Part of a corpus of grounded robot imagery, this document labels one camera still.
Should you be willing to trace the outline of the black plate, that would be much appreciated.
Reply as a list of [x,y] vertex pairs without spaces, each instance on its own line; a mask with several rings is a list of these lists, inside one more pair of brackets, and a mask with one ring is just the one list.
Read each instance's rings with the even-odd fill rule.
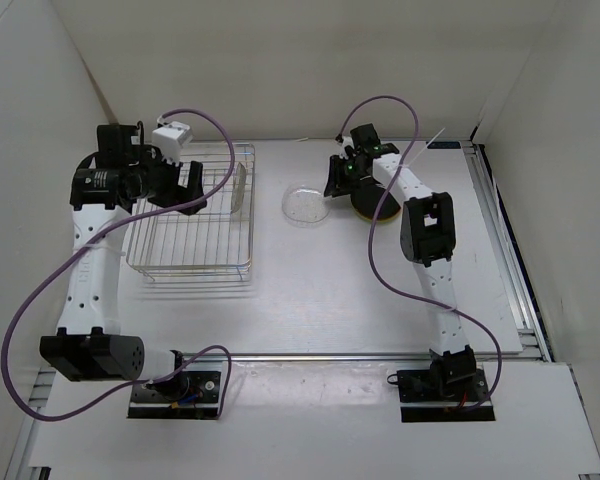
[[[363,185],[350,194],[351,205],[356,212],[373,217],[384,192],[385,189],[378,184]],[[399,211],[401,211],[401,206],[389,194],[380,208],[378,217],[391,216]]]

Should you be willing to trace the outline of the green plate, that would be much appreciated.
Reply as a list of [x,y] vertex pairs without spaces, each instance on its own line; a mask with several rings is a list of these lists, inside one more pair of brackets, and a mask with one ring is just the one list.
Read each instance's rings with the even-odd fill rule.
[[[363,220],[367,223],[373,222],[372,216],[366,216],[366,215],[361,214],[360,212],[355,212],[355,213],[356,213],[357,217],[360,218],[361,220]],[[379,216],[378,219],[376,220],[376,223],[378,223],[378,224],[391,223],[391,222],[395,221],[399,216],[400,216],[400,211],[391,216]]]

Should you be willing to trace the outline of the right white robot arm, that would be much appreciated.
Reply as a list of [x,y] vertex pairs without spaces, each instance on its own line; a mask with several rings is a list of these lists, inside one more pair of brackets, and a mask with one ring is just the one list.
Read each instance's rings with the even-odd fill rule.
[[377,184],[401,205],[401,251],[414,266],[431,325],[429,387],[440,399],[463,394],[473,382],[475,354],[455,312],[452,255],[456,246],[453,200],[427,187],[408,167],[400,166],[399,149],[383,144],[371,124],[338,135],[341,151],[329,159],[324,195],[360,193]]

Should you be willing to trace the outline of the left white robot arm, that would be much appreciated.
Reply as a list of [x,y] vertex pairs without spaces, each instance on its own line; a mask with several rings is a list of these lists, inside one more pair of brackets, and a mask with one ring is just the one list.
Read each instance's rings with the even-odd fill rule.
[[[155,378],[168,400],[186,395],[190,377],[177,367],[175,351],[156,350],[121,331],[118,286],[126,229],[107,227],[129,218],[139,200],[166,208],[181,205],[198,212],[192,200],[203,196],[200,163],[182,184],[180,153],[192,138],[188,125],[160,125],[144,140],[142,125],[100,125],[98,149],[76,168],[70,205],[74,249],[81,257],[70,268],[66,303],[57,331],[40,340],[41,356],[66,379],[130,381]],[[105,233],[99,241],[94,235]]]

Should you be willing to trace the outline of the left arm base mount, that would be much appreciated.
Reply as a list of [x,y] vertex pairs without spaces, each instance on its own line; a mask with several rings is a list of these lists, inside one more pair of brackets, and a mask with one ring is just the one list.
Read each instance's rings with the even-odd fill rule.
[[218,364],[214,369],[185,370],[167,386],[132,388],[128,419],[137,420],[217,420],[225,375]]

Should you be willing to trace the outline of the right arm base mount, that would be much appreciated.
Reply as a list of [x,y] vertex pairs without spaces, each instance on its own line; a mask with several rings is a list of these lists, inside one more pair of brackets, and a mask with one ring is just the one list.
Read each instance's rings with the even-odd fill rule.
[[429,369],[402,369],[391,373],[387,383],[398,389],[402,423],[494,422],[488,399],[489,385],[479,368],[459,386],[440,389]]

